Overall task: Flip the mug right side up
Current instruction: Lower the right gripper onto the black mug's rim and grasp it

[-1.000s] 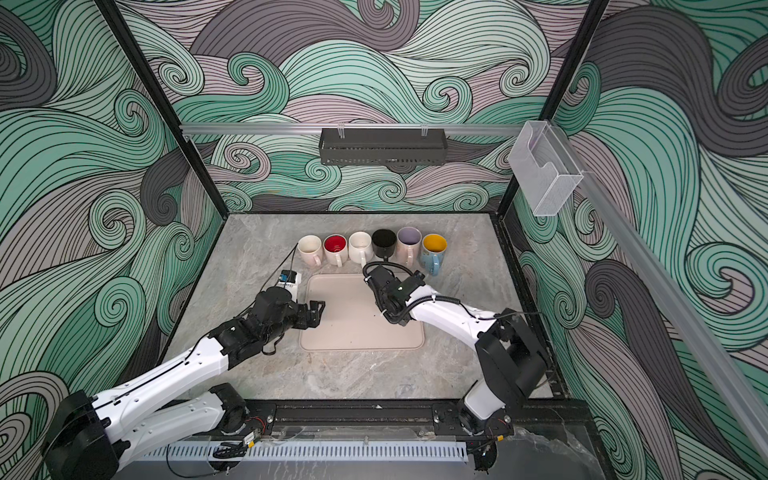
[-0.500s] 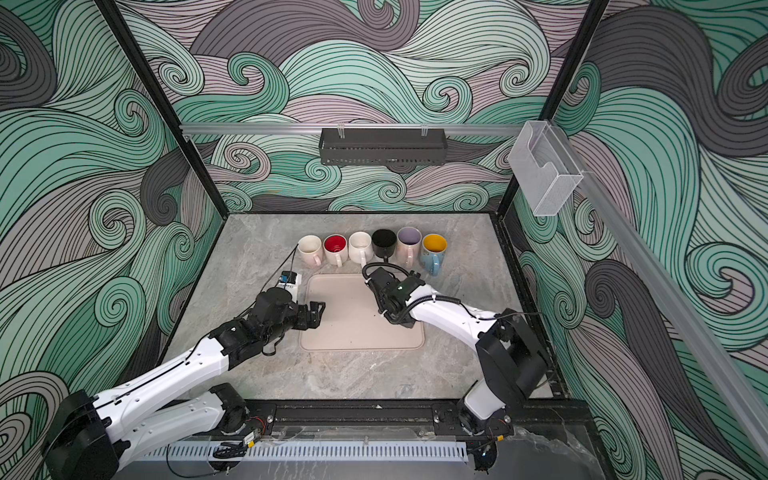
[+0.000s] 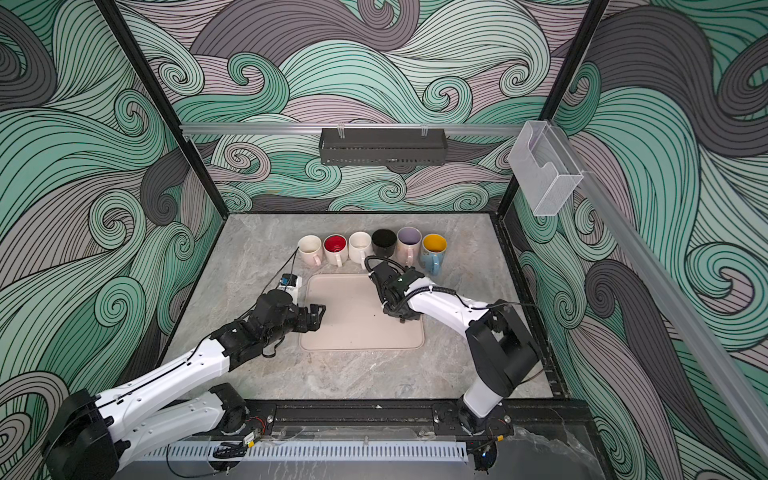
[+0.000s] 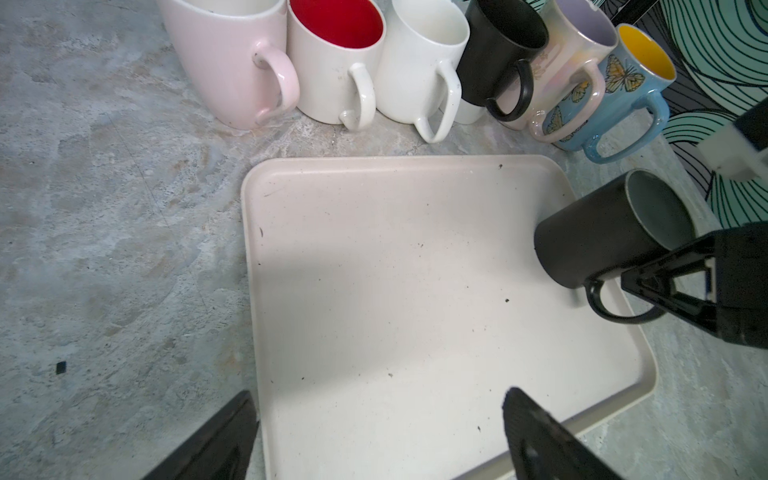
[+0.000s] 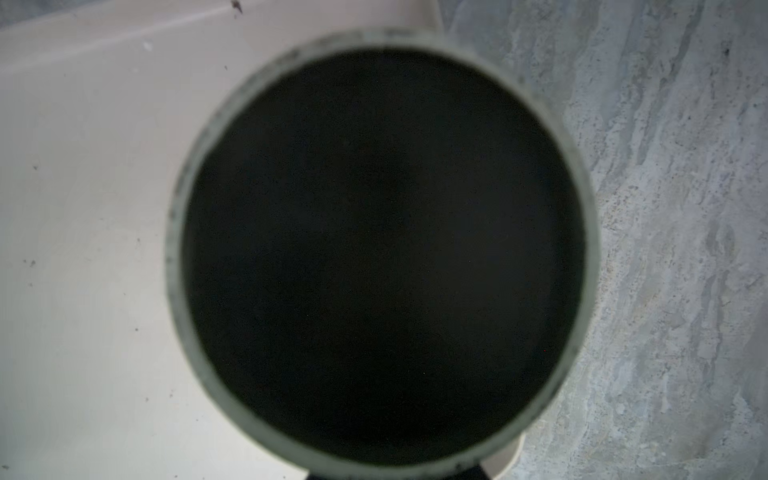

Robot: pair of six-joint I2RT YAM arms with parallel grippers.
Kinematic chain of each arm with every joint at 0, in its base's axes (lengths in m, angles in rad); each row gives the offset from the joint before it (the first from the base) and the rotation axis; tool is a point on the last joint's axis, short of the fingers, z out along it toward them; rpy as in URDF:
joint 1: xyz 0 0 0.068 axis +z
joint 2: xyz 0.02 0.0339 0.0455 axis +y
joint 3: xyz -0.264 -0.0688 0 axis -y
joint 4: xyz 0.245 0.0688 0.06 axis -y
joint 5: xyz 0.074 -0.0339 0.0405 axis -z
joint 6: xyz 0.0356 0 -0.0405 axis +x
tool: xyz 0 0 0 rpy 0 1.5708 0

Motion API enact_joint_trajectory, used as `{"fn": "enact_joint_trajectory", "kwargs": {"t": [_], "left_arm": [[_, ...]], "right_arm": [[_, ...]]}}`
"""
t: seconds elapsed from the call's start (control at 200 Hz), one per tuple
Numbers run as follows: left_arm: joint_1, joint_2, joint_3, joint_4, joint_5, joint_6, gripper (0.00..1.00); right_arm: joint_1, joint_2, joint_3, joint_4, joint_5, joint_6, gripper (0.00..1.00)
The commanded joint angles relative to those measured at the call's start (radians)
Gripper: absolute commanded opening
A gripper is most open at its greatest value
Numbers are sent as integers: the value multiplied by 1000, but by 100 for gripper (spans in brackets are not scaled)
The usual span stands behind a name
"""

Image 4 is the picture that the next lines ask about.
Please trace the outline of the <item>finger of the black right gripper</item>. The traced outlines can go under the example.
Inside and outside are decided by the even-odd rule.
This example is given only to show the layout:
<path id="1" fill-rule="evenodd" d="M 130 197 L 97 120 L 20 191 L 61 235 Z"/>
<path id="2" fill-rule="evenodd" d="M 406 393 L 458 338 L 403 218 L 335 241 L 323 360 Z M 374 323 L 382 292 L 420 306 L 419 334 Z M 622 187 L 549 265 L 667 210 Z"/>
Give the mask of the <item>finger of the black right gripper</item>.
<path id="1" fill-rule="evenodd" d="M 707 261 L 715 257 L 715 232 L 699 238 L 652 259 L 621 275 L 620 285 L 630 293 L 650 289 L 659 294 L 671 294 L 674 280 L 709 269 Z"/>
<path id="2" fill-rule="evenodd" d="M 624 282 L 623 289 L 712 336 L 719 335 L 716 304 L 711 301 L 678 292 L 671 283 L 651 287 Z"/>

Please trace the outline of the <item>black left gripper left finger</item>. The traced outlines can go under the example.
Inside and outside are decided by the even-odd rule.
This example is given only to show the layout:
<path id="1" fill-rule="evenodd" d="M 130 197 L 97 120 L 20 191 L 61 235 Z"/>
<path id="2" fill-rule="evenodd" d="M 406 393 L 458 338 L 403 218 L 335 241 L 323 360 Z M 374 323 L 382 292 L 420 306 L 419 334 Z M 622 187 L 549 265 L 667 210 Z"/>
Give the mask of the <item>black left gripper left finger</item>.
<path id="1" fill-rule="evenodd" d="M 259 426 L 253 396 L 242 390 L 144 479 L 245 479 Z"/>

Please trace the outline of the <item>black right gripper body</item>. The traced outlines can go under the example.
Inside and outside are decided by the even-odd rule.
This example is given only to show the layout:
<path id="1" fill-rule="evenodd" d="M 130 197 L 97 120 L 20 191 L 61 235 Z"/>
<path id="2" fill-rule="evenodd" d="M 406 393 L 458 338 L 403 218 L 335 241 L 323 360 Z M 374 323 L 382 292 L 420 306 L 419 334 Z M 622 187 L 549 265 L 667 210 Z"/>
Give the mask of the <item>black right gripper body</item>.
<path id="1" fill-rule="evenodd" d="M 767 224 L 715 233 L 717 336 L 732 344 L 767 348 Z"/>

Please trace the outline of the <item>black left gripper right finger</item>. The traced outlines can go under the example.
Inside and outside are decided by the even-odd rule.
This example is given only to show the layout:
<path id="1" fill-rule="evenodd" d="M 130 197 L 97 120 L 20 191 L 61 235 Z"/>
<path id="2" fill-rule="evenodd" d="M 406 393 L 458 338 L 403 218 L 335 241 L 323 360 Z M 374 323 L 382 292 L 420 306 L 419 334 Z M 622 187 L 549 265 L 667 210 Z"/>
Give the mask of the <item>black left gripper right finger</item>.
<path id="1" fill-rule="evenodd" d="M 508 450 L 518 479 L 618 479 L 522 389 L 510 388 L 502 405 Z"/>

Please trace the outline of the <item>blue butterfly mug yellow inside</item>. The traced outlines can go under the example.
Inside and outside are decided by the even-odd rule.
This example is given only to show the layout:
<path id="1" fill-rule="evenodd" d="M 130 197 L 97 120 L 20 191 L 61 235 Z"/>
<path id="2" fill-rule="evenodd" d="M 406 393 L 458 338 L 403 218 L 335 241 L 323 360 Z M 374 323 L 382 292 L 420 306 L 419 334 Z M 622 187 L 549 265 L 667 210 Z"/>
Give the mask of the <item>blue butterfly mug yellow inside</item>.
<path id="1" fill-rule="evenodd" d="M 666 127 L 670 110 L 662 91 L 677 77 L 672 60 L 662 47 L 639 28 L 617 26 L 617 47 L 599 64 L 605 93 L 589 119 L 572 133 L 555 142 L 565 151 L 582 150 L 596 164 L 607 164 L 645 147 Z M 598 152 L 602 136 L 636 110 L 653 115 L 651 126 L 628 147 L 610 155 Z"/>

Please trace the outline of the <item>beige pink ribbed mug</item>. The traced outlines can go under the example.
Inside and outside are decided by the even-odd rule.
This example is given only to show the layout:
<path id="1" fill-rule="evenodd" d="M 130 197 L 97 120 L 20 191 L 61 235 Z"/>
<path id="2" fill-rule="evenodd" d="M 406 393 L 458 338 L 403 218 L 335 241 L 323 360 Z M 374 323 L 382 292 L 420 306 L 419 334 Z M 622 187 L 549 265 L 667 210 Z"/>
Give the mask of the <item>beige pink ribbed mug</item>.
<path id="1" fill-rule="evenodd" d="M 554 143 L 572 136 L 601 104 L 605 79 L 600 62 L 618 45 L 618 34 L 591 1 L 549 1 L 539 15 L 549 41 L 531 61 L 532 101 L 519 119 L 502 125 Z"/>

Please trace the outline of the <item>black mug white base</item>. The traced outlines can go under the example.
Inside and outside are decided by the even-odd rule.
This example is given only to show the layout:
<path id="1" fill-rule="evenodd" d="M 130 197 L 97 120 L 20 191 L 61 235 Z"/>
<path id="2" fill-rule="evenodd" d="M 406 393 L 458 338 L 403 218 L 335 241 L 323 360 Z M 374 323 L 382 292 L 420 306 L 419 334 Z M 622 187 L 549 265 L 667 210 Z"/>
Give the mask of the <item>black mug white base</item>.
<path id="1" fill-rule="evenodd" d="M 484 111 L 501 122 L 521 118 L 534 96 L 533 60 L 549 40 L 542 17 L 525 1 L 471 1 L 465 17 L 470 36 L 457 68 L 455 121 L 471 124 Z"/>

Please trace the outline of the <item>white ribbed mug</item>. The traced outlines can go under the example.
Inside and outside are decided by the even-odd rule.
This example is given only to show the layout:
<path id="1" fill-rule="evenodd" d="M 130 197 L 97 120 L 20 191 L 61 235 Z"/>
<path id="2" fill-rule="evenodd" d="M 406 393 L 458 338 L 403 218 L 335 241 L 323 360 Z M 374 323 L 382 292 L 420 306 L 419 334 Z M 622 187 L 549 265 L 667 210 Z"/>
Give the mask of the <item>white ribbed mug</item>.
<path id="1" fill-rule="evenodd" d="M 374 80 L 377 109 L 415 126 L 427 143 L 448 135 L 462 99 L 457 66 L 470 37 L 451 1 L 393 1 Z"/>

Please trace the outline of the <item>cream white mug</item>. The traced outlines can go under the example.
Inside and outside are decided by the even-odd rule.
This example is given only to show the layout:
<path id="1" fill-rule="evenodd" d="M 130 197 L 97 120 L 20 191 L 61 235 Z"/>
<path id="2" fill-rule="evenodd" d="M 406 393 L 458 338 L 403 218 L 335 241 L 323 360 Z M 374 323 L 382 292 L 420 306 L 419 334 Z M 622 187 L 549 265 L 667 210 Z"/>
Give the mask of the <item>cream white mug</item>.
<path id="1" fill-rule="evenodd" d="M 387 27 L 372 1 L 290 1 L 288 56 L 296 69 L 299 110 L 349 131 L 371 126 L 373 79 Z"/>

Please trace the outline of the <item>light pink mug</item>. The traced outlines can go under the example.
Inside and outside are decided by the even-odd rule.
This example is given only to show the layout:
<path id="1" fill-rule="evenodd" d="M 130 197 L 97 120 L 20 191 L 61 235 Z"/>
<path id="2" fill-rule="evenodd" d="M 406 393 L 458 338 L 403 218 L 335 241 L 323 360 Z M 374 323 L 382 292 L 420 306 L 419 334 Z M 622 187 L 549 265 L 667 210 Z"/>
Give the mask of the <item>light pink mug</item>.
<path id="1" fill-rule="evenodd" d="M 292 112 L 300 98 L 286 53 L 287 2 L 157 3 L 182 67 L 223 124 L 252 130 Z"/>

